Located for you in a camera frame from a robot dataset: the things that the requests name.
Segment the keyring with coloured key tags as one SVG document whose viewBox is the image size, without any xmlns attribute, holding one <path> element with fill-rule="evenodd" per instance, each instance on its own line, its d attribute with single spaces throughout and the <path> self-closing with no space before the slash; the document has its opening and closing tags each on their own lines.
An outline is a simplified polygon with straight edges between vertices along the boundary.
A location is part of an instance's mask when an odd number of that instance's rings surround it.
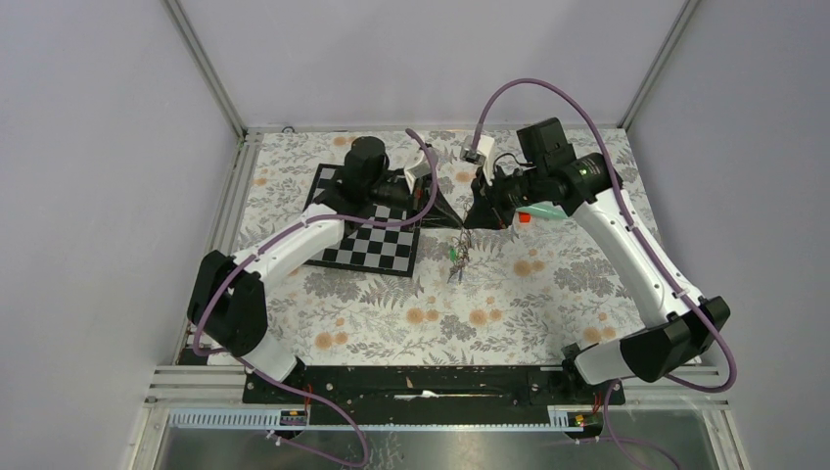
<svg viewBox="0 0 830 470">
<path fill-rule="evenodd" d="M 464 269 L 469 263 L 471 248 L 471 233 L 468 229 L 461 228 L 459 233 L 451 239 L 449 258 L 452 265 L 449 268 L 447 282 L 453 279 L 458 283 L 462 281 Z"/>
</svg>

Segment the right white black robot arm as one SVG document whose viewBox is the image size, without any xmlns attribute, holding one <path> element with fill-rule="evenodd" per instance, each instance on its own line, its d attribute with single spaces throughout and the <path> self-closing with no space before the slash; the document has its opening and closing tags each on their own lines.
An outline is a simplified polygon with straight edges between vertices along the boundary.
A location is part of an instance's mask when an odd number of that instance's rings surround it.
<svg viewBox="0 0 830 470">
<path fill-rule="evenodd" d="M 576 349 L 563 363 L 563 394 L 585 403 L 613 379 L 653 383 L 705 353 L 730 316 L 721 297 L 705 297 L 670 261 L 641 219 L 611 164 L 600 153 L 577 157 L 553 117 L 517 132 L 526 163 L 506 173 L 494 140 L 469 137 L 463 161 L 477 165 L 468 229 L 508 228 L 520 208 L 550 202 L 585 230 L 631 295 L 642 330 L 610 343 Z"/>
</svg>

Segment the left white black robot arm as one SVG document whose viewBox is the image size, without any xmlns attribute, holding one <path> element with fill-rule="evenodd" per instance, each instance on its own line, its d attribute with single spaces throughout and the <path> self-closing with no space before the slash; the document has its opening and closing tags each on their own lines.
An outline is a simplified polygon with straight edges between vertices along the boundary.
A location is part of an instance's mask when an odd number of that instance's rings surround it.
<svg viewBox="0 0 830 470">
<path fill-rule="evenodd" d="M 438 157 L 415 131 L 407 133 L 419 146 L 409 164 L 392 169 L 381 139 L 358 137 L 294 222 L 234 255 L 214 250 L 201 261 L 186 310 L 195 334 L 208 334 L 217 353 L 266 378 L 278 401 L 297 399 L 304 379 L 298 357 L 269 330 L 268 289 L 365 225 L 398 229 L 438 214 Z"/>
</svg>

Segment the mint green flashlight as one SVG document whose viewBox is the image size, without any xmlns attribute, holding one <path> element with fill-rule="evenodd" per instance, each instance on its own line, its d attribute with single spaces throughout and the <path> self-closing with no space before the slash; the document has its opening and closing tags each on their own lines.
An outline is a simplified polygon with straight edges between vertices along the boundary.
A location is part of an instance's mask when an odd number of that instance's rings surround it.
<svg viewBox="0 0 830 470">
<path fill-rule="evenodd" d="M 519 208 L 519 212 L 526 213 L 532 217 L 539 217 L 549 220 L 562 220 L 568 218 L 568 216 L 561 209 L 554 207 L 549 203 L 538 203 L 524 208 Z"/>
</svg>

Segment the black white chessboard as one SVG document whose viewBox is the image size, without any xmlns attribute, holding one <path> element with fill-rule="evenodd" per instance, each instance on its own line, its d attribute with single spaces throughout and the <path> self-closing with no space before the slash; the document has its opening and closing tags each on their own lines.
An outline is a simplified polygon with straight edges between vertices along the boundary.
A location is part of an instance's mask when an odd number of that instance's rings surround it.
<svg viewBox="0 0 830 470">
<path fill-rule="evenodd" d="M 341 166 L 319 164 L 306 198 L 306 206 L 331 186 Z M 398 221 L 406 211 L 375 206 L 370 219 Z M 414 272 L 420 227 L 383 228 L 362 225 L 338 245 L 319 252 L 305 262 L 307 265 L 411 278 Z"/>
</svg>

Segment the floral patterned table mat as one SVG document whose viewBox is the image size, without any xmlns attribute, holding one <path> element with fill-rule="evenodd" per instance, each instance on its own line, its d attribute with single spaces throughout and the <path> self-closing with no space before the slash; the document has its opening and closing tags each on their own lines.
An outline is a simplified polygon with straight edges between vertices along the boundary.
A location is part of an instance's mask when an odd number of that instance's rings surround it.
<svg viewBox="0 0 830 470">
<path fill-rule="evenodd" d="M 463 215 L 476 167 L 470 131 L 419 134 L 438 156 L 439 187 Z M 258 146 L 237 250 L 304 209 L 318 165 L 342 163 L 359 133 L 267 133 Z M 554 364 L 561 348 L 642 328 L 629 293 L 572 220 L 533 217 L 472 232 L 463 279 L 447 282 L 457 230 L 421 230 L 411 278 L 304 265 L 268 289 L 270 331 L 307 364 Z"/>
</svg>

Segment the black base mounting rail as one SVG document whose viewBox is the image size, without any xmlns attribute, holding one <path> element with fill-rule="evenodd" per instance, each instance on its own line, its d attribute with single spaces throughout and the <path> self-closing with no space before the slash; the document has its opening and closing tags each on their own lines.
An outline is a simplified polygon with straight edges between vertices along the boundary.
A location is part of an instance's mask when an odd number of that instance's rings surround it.
<svg viewBox="0 0 830 470">
<path fill-rule="evenodd" d="M 549 425 L 555 408 L 622 405 L 622 387 L 590 386 L 558 366 L 298 366 L 279 388 L 248 376 L 245 404 L 295 405 L 313 425 Z"/>
</svg>

